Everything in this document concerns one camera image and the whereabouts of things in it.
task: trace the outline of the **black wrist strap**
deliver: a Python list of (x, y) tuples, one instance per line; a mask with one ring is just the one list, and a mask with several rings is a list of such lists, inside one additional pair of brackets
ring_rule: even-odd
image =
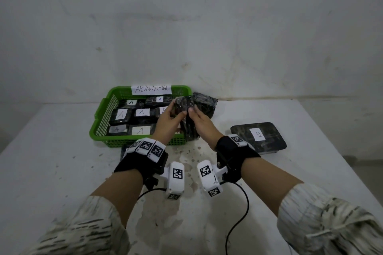
[(261, 157), (237, 134), (220, 138), (215, 150), (217, 151), (217, 162), (221, 167), (227, 166), (227, 173), (223, 175), (223, 179), (230, 182), (237, 182), (242, 177), (241, 167), (246, 158)]
[(154, 174), (163, 174), (168, 154), (165, 145), (151, 138), (137, 140), (129, 147), (124, 158), (117, 165), (114, 172), (129, 171), (137, 169), (144, 179), (144, 185), (153, 189), (158, 180), (153, 178)]

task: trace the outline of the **forearm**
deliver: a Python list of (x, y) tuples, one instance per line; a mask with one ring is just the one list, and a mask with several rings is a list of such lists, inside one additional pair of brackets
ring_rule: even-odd
[(287, 193), (295, 185), (303, 183), (260, 157), (245, 159), (241, 175), (246, 184), (276, 216)]
[(121, 223), (126, 227), (143, 186), (142, 175), (136, 169), (115, 172), (91, 196), (102, 196), (117, 209)]

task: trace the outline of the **table surface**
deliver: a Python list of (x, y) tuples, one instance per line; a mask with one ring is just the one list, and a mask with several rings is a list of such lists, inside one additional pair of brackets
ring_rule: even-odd
[[(45, 105), (0, 155), (0, 246), (17, 254), (34, 243), (54, 219), (71, 214), (119, 162), (120, 149), (89, 138), (98, 104)], [(219, 101), (213, 122), (272, 122), (287, 143), (263, 157), (301, 180), (360, 205), (383, 222), (383, 208), (296, 100)], [(208, 198), (196, 170), (215, 154), (199, 139), (167, 147), (169, 161), (185, 165), (185, 193), (165, 200), (155, 191), (137, 203), (128, 221), (131, 254), (224, 254), (225, 236), (244, 214), (246, 200), (226, 184)], [(229, 253), (289, 254), (276, 217), (240, 180), (250, 199), (246, 219), (230, 235)]]

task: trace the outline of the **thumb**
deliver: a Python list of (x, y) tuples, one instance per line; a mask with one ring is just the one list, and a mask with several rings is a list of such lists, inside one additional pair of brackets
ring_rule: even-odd
[(187, 115), (187, 112), (186, 111), (183, 111), (181, 113), (179, 113), (174, 119), (173, 121), (175, 121), (177, 123), (177, 125), (182, 121), (182, 119), (184, 119)]
[(198, 120), (200, 119), (198, 114), (191, 107), (189, 108), (189, 117), (194, 121), (194, 123), (198, 122)]

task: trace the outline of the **patterned sleeve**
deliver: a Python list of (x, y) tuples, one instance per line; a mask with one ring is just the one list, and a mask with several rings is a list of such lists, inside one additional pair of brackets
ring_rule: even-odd
[(277, 227), (300, 255), (383, 254), (383, 229), (366, 210), (314, 185), (296, 185), (283, 199)]
[(100, 196), (90, 196), (71, 218), (55, 225), (22, 255), (126, 255), (129, 239), (117, 209)]

